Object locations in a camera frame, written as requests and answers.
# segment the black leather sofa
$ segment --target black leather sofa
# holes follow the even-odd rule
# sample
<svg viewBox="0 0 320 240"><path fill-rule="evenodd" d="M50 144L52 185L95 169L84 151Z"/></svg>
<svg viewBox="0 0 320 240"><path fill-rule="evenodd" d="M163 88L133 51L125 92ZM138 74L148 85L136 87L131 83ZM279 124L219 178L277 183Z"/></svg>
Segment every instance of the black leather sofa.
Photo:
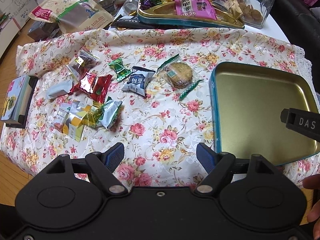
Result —
<svg viewBox="0 0 320 240"><path fill-rule="evenodd" d="M270 14L290 43L304 49L312 63L313 85L320 93L320 23L303 0L276 0Z"/></svg>

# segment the floral tablecloth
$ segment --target floral tablecloth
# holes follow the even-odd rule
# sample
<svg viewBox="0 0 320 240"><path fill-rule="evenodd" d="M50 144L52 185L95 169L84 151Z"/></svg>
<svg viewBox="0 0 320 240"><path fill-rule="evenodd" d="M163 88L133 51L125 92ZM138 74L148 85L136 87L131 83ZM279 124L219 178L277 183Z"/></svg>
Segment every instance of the floral tablecloth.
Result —
<svg viewBox="0 0 320 240"><path fill-rule="evenodd" d="M108 95L123 101L121 114L112 131L85 127L78 143L51 127L62 102L86 100L85 94L46 99L46 90L68 80L63 65L85 46L97 54L100 63L91 71L115 73L108 62L122 57L128 67L156 70L169 57L180 53L183 60L204 78L204 82L182 102L176 91L157 75L143 98L122 92L124 82L113 81ZM227 28L185 30L94 30L65 34L50 41L18 47L17 75L39 77L26 129L4 127L1 150L21 169L37 174L59 154L83 158L92 151L106 151L116 142L125 147L125 158L115 176L128 188L137 186L190 186L206 176L196 159L199 142L214 147L209 77L222 61L236 61L272 67L302 75L310 84L311 65L301 48L258 33ZM319 156L285 165L284 174L298 184L318 172ZM86 179L85 174L77 177Z"/></svg>

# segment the red candy wrapper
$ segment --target red candy wrapper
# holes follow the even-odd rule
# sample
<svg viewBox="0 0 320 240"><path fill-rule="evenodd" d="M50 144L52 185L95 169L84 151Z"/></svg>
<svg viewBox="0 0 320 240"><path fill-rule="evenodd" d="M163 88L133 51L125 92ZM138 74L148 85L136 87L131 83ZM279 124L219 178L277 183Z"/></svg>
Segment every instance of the red candy wrapper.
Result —
<svg viewBox="0 0 320 240"><path fill-rule="evenodd" d="M93 73L84 73L78 84L73 86L70 92L82 90L94 101L103 104L111 83L112 75L98 77Z"/></svg>

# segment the glass jar with walnuts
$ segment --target glass jar with walnuts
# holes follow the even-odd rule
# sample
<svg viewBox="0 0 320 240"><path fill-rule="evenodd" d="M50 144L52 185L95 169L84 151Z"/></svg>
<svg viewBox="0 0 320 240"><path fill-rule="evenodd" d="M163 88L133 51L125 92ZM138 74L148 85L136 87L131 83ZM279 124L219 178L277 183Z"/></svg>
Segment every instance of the glass jar with walnuts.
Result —
<svg viewBox="0 0 320 240"><path fill-rule="evenodd" d="M238 0L243 12L241 19L247 25L261 29L275 0Z"/></svg>

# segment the beige snack bag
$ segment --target beige snack bag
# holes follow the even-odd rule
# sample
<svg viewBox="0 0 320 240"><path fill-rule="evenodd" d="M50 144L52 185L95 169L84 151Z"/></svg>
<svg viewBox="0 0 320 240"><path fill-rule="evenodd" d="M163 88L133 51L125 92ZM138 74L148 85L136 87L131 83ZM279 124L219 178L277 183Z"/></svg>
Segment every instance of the beige snack bag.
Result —
<svg viewBox="0 0 320 240"><path fill-rule="evenodd" d="M243 13L237 0L228 0L224 6L231 12L236 20L239 19Z"/></svg>
<svg viewBox="0 0 320 240"><path fill-rule="evenodd" d="M62 33L103 28L114 19L93 0L45 0L29 17L36 21L57 22Z"/></svg>

